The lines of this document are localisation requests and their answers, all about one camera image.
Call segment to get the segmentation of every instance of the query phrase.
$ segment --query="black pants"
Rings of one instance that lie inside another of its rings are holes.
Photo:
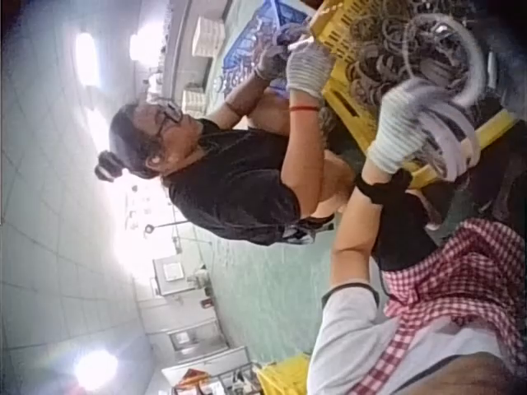
[[[505,225],[525,238],[527,173],[518,177],[507,198],[510,216]],[[404,194],[398,202],[385,206],[372,256],[384,272],[395,272],[418,264],[437,249],[425,231],[428,215],[418,197]]]

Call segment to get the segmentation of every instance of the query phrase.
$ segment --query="gingham apron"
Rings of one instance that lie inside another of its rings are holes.
[[[463,222],[446,245],[418,265],[384,272],[394,298],[387,317],[399,328],[351,394],[377,394],[397,369],[415,334],[439,317],[460,326],[479,318],[496,332],[508,360],[525,375],[525,241],[507,226]]]

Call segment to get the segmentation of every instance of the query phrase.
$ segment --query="white container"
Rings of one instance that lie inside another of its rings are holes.
[[[203,89],[186,89],[183,91],[182,110],[193,117],[203,116],[207,107],[207,96]]]
[[[225,40],[225,25],[222,21],[198,18],[194,39],[192,41],[192,55],[214,58],[222,48]]]

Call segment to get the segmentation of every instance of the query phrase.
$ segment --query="metal parts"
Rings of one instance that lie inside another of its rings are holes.
[[[357,53],[347,68],[350,94],[376,113],[384,93],[409,77],[448,92],[449,104],[437,103],[420,118],[429,138],[417,157],[454,180],[478,162],[480,152],[466,113],[487,84],[483,55],[465,27],[474,10],[467,0],[382,0],[378,9],[349,24]],[[459,143],[465,138],[468,160]]]

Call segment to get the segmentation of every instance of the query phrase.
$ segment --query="white work glove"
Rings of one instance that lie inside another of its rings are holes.
[[[286,71],[287,49],[281,45],[271,45],[263,50],[260,55],[255,72],[258,77],[266,81],[272,81],[283,77]]]
[[[322,100],[322,90],[335,64],[322,45],[314,42],[294,50],[287,61],[287,89],[296,89]]]
[[[448,100],[445,90],[413,77],[384,95],[379,127],[368,148],[368,158],[381,170],[394,174],[403,162],[421,150],[427,135],[418,117],[430,103]]]

